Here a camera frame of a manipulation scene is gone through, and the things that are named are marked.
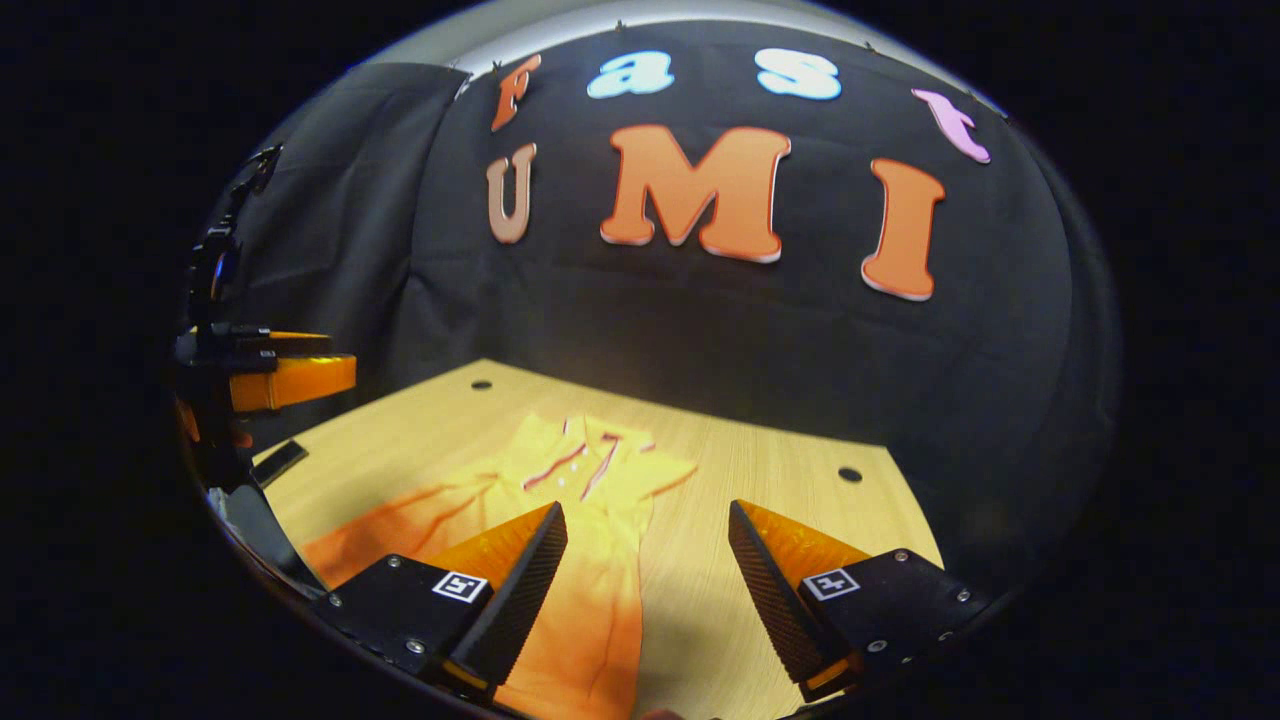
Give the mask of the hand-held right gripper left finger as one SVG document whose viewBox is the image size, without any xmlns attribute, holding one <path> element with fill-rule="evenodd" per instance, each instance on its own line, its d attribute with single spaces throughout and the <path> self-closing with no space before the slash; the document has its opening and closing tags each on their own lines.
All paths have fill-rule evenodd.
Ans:
<svg viewBox="0 0 1280 720">
<path fill-rule="evenodd" d="M 426 561 L 388 553 L 315 602 L 330 629 L 402 673 L 462 697 L 507 683 L 568 544 L 545 503 Z"/>
</svg>

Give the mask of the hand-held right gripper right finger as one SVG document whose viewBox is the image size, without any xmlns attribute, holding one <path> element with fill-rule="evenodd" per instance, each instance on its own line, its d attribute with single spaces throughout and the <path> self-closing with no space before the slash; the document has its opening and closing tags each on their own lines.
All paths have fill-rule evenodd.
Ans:
<svg viewBox="0 0 1280 720">
<path fill-rule="evenodd" d="M 803 700 L 869 691 L 964 637 L 991 596 L 909 548 L 870 555 L 745 500 L 728 543 L 771 646 Z"/>
</svg>

